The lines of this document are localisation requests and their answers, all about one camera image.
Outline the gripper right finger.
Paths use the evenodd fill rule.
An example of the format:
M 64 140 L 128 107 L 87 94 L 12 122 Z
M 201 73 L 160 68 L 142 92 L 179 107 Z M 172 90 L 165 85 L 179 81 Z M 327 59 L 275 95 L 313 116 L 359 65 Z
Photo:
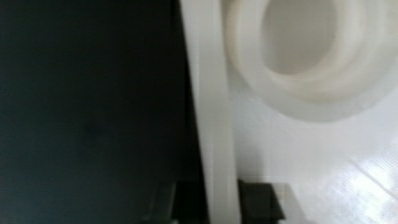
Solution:
M 309 224 L 286 184 L 238 181 L 242 224 Z

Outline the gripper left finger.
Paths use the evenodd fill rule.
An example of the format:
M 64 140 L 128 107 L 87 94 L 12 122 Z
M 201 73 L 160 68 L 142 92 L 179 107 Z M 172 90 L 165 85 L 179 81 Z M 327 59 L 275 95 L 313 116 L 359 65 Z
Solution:
M 149 212 L 138 224 L 208 224 L 206 192 L 199 181 L 158 185 Z

